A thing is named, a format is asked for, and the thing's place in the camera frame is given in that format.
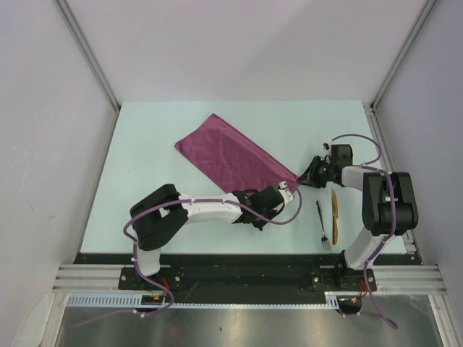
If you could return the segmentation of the silver metal fork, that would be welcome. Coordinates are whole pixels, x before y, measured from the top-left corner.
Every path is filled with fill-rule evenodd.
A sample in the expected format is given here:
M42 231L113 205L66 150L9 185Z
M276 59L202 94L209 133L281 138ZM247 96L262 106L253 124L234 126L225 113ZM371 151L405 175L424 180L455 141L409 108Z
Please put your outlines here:
M321 244L323 246L323 249L327 252L330 252L331 251L331 244L330 244L330 241L328 240L328 237L326 235L326 230L325 230L325 226L324 226L324 222L323 222L323 211L322 211L322 207L321 207L321 203L319 200L316 201L316 207L317 207L317 211L318 211L318 216L319 216L319 219L320 219L320 226L321 226L321 231L322 231L322 234L321 234Z

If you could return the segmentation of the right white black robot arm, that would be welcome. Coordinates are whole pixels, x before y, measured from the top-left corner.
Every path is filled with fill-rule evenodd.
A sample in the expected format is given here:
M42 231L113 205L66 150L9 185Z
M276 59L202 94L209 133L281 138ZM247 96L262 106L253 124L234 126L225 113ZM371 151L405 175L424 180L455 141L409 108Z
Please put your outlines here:
M346 265L334 271L334 283L350 290L360 281L358 270L370 267L385 245L415 228L419 213L409 173L356 166L348 144L325 144L324 148L326 154L314 156L297 182L318 189L332 182L362 193L362 230L344 251Z

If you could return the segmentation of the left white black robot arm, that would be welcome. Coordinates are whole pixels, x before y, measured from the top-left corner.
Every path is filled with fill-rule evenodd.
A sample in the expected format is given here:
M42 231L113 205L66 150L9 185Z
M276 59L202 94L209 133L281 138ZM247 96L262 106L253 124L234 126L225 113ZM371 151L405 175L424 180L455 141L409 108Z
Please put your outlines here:
M161 248L183 226L225 222L251 224L262 230L293 200L294 195L284 182L262 191L234 190L213 197L182 194L174 184L164 184L129 210L137 246L135 281L146 289L158 284Z

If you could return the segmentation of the aluminium front rail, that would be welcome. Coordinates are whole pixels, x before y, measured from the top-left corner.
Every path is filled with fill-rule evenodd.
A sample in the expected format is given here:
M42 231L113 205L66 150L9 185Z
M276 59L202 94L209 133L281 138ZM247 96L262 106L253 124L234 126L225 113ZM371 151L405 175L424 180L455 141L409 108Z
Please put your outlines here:
M110 291L127 283L122 272L133 271L123 265L62 265L53 284L55 290ZM436 265L379 265L373 267L378 292L381 294L446 295L441 271Z

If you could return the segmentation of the magenta satin napkin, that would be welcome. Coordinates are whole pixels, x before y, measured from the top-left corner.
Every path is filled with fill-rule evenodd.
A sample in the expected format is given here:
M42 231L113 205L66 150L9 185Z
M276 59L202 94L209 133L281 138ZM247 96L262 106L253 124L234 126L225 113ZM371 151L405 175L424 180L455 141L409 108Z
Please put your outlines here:
M224 192L261 191L297 176L216 114L174 147Z

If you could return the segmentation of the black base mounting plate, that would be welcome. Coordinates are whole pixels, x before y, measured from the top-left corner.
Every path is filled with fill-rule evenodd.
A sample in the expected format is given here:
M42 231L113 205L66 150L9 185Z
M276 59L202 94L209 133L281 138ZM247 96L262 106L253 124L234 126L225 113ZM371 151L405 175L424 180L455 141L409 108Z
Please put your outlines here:
M368 283L378 291L380 281L400 271L409 272L417 262L403 256L381 255L366 271L350 270L338 255L213 255L164 254L161 270L142 279L128 254L78 254L76 265L119 265L116 287L123 291L153 294L160 302L161 286L175 304L286 306L323 304L327 292L357 294Z

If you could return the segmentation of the gold butter knife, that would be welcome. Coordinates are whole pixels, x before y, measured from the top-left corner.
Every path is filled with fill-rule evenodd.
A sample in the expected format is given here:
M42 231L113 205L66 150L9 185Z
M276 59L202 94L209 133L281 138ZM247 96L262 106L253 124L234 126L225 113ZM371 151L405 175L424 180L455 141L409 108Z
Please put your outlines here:
M336 192L334 189L331 190L331 208L332 208L332 244L334 246L337 245L339 239L339 229L338 229L338 217L339 217L339 209L338 209L338 201Z

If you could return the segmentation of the right aluminium frame post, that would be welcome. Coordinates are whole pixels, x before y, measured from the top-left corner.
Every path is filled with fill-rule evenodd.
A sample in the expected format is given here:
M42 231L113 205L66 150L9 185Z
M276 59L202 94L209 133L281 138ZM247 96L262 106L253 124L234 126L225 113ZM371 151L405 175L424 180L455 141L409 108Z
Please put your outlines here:
M384 96L390 89L392 83L398 76L400 69L405 63L409 53L411 52L414 44L417 42L424 26L428 19L431 17L433 10L440 3L438 0L426 0L420 8L414 22L412 23L409 32L407 33L404 42L401 44L400 49L395 56L392 65L388 69L386 76L384 77L378 91L375 93L373 99L370 102L370 107L373 111L376 111L381 104Z

